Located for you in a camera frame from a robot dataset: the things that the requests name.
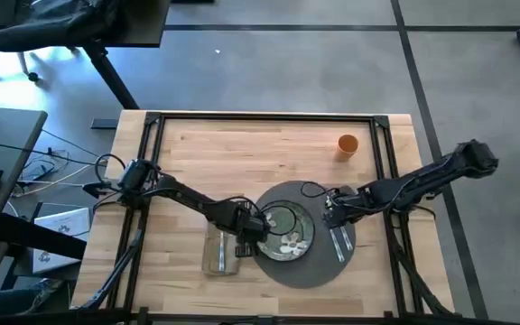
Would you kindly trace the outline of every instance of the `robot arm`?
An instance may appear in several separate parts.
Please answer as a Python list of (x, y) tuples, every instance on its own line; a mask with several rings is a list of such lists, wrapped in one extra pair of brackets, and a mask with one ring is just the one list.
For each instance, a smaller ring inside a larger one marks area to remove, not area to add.
[[(146, 191), (143, 186), (151, 172), (159, 174), (155, 187)], [(245, 197), (213, 200), (208, 196), (177, 181), (173, 176), (158, 171), (151, 162), (131, 161), (118, 182), (125, 197), (135, 199), (161, 196), (175, 200), (203, 214), (218, 229), (237, 236), (236, 256), (251, 256), (256, 242), (265, 242), (270, 231), (265, 215), (255, 203)]]
[(334, 190), (327, 200), (324, 222), (329, 228), (355, 223), (384, 210), (407, 211), (424, 195), (436, 196), (441, 188), (462, 176), (473, 179), (492, 174), (498, 159), (486, 144), (476, 140), (459, 144), (438, 162), (397, 179), (372, 181), (352, 194), (347, 187)]

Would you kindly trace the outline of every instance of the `orange cup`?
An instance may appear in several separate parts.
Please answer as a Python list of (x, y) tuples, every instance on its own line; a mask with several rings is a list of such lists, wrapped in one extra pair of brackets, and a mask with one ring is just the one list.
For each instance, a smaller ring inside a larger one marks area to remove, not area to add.
[(334, 160), (346, 162), (358, 149), (358, 139), (354, 135), (343, 135), (339, 138)]

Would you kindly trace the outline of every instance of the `wooden tabletop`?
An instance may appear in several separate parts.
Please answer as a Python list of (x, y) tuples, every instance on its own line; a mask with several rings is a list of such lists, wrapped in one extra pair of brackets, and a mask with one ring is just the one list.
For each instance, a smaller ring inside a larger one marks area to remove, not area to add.
[[(112, 153), (124, 161), (137, 155), (144, 117), (145, 111), (122, 112)], [(399, 172), (421, 167), (410, 116), (389, 115), (389, 120)], [(349, 162), (333, 162), (336, 141), (343, 134), (355, 135), (360, 146)], [(270, 187), (290, 180), (356, 187), (376, 179), (368, 125), (353, 122), (166, 119), (159, 164), (179, 181), (217, 200), (234, 195), (257, 200)], [(121, 172), (121, 166), (110, 162), (108, 177), (117, 178)], [(118, 206), (105, 206), (96, 214), (73, 305), (89, 299), (112, 270), (124, 212)], [(380, 215), (350, 226), (357, 232), (355, 255), (337, 278), (312, 289), (275, 282), (252, 258), (242, 260), (237, 275), (207, 277), (200, 270), (206, 222), (178, 203), (153, 199), (135, 290), (136, 311), (147, 306), (153, 313), (174, 314), (364, 317), (396, 313)], [(409, 228), (420, 275), (452, 310), (433, 217), (416, 210)], [(123, 305), (126, 282), (124, 274), (118, 306)], [(412, 310), (406, 276), (404, 288)]]

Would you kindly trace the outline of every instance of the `gray floor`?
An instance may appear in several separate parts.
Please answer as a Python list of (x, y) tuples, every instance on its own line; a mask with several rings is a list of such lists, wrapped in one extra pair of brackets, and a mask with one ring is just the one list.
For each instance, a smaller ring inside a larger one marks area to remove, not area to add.
[[(410, 25), (518, 25), (520, 0), (401, 0)], [(173, 24), (394, 25), (390, 0), (217, 0), (175, 5)], [(520, 321), (520, 47), (513, 32), (409, 32), (422, 86), (444, 152), (471, 138), (501, 159), (497, 173), (453, 185), (489, 316)], [(113, 49), (110, 60), (144, 109), (408, 113), (424, 163), (431, 151), (398, 32), (166, 32), (162, 48)], [(0, 106), (45, 109), (45, 128), (108, 152), (114, 133), (90, 131), (93, 116), (119, 104), (83, 52), (27, 55), (43, 78), (35, 87), (14, 54), (0, 54)], [(38, 148), (70, 149), (43, 135)], [(65, 172), (78, 166), (71, 165)], [(71, 182), (93, 181), (91, 172)], [(91, 204), (60, 188), (15, 200)], [(441, 248), (457, 310), (472, 309), (446, 210), (436, 205)]]

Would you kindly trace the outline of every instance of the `chair wheel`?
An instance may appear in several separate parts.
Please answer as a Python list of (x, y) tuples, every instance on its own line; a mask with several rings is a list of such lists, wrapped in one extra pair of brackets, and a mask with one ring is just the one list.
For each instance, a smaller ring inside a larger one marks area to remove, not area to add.
[(30, 80), (30, 81), (33, 81), (33, 82), (37, 82), (40, 77), (37, 75), (37, 73), (35, 72), (30, 72), (28, 75), (27, 75), (27, 78)]

